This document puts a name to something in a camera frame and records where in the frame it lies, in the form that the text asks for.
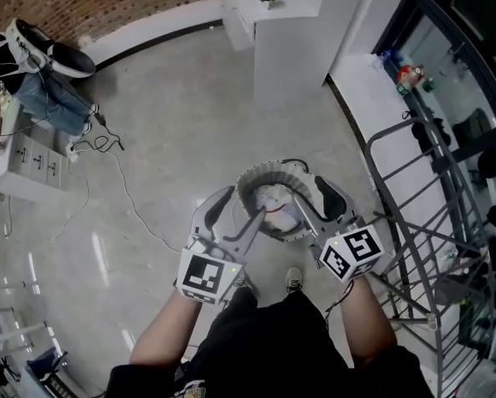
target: person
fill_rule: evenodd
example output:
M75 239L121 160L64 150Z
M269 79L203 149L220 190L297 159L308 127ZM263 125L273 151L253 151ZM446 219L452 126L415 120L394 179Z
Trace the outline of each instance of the person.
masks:
M105 397L432 397L417 357L397 346L366 277L354 280L340 304L353 369L302 286L302 272L290 269L287 297L267 308L257 308L249 287L238 288L177 380L202 304L175 290L129 364L112 370Z
M3 40L5 36L0 34L0 42ZM99 111L97 104L80 97L69 82L49 65L35 74L7 75L16 70L16 61L8 45L0 46L0 81L8 93L22 102L27 111L37 118L47 118L56 129L68 133L71 141L89 132L91 125L88 117Z

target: gray concrete floor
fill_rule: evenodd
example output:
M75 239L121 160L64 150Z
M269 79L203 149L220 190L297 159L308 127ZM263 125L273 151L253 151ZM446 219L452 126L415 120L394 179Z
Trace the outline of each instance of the gray concrete floor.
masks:
M177 249L187 241L197 201L264 161L302 158L312 172L346 190L365 218L379 208L352 130L328 87L294 107L257 108L252 58L250 52L234 52L223 29L216 28L128 57L81 86L122 138L125 152L112 149L138 213ZM97 132L98 127L89 137ZM114 158L82 153L71 172L87 179L90 200L52 243L47 242L85 199L82 181L73 179L70 198L61 205L12 198L8 240L2 233L7 201L0 204L0 282L31 279L29 255L40 282L40 294L27 288L1 299L12 300L26 319L45 319L70 353L73 376L98 394L110 369L128 361L127 342L172 292L178 257L134 216ZM223 216L229 219L229 207ZM235 218L237 226L246 220L240 206ZM227 221L224 233L231 233ZM247 270L261 292L260 306L284 297L291 265L304 270L304 292L320 310L337 298L335 280L327 270L316 270L301 243L284 245L259 235ZM203 309L191 344L207 335L216 313ZM330 332L349 359L338 310ZM43 352L49 339L46 332L33 335L30 355Z

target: metal bed frame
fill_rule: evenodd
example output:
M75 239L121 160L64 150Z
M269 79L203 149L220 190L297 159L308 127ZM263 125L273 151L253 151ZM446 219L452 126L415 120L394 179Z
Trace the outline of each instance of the metal bed frame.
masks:
M392 134L418 124L424 127L431 148L398 169L381 175L372 156L372 145L377 140L390 138ZM425 352L435 355L436 396L452 396L480 360L488 356L493 337L494 280L479 209L440 132L422 116L374 134L367 142L364 153L386 212L375 212L377 218L370 224L387 221L395 246L395 256L388 266L380 274L373 274L387 289L382 307L398 330L408 333L419 343L418 346L423 346ZM396 202L387 182L397 175L404 175L405 170L414 164L438 158L447 161L445 168L437 174L433 174L431 169L432 180L427 178L419 191L403 202ZM435 191L439 190L438 185L441 185L440 193L445 196L445 204L440 202L441 208L419 225L409 221L408 205L426 199L427 192L433 187ZM445 252L447 244L451 249L455 247L456 252L453 264L445 269L440 267L444 264L441 252ZM463 277L459 277L464 281L453 281L460 271L465 272ZM476 279L485 285L475 287ZM464 290L464 297L458 297L456 302L448 305L439 305L435 297L439 280L457 283L455 287L459 295L460 290ZM459 306L460 314L455 315L458 320L451 326L449 322Z

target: metal rack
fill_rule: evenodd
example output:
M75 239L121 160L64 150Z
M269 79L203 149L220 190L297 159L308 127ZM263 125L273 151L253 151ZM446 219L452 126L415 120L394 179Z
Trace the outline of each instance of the metal rack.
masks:
M396 146L397 138L411 129L428 138L428 147L409 155L408 163L379 173L372 146L382 139ZM424 118L374 134L364 153L385 206L372 223L387 221L395 246L394 258L373 275L387 290L382 307L399 342L435 376L436 396L452 396L488 356L495 318L488 240L467 171ZM438 174L430 167L436 158L448 161ZM413 176L416 189L392 193L402 184L398 177L405 175L407 180Z

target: round basket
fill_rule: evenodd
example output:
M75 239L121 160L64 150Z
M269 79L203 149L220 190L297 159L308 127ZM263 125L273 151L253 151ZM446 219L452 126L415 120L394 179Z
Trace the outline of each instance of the round basket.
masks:
M257 188L274 186L275 184L281 184L303 195L318 213L323 214L323 195L314 182L314 175L306 172L304 167L296 163L275 161L262 163L250 168L237 181L237 196L242 208L249 217L255 216L259 211L255 197ZM260 231L283 242L301 239L309 233L301 222L290 231L281 231L270 223L264 222Z

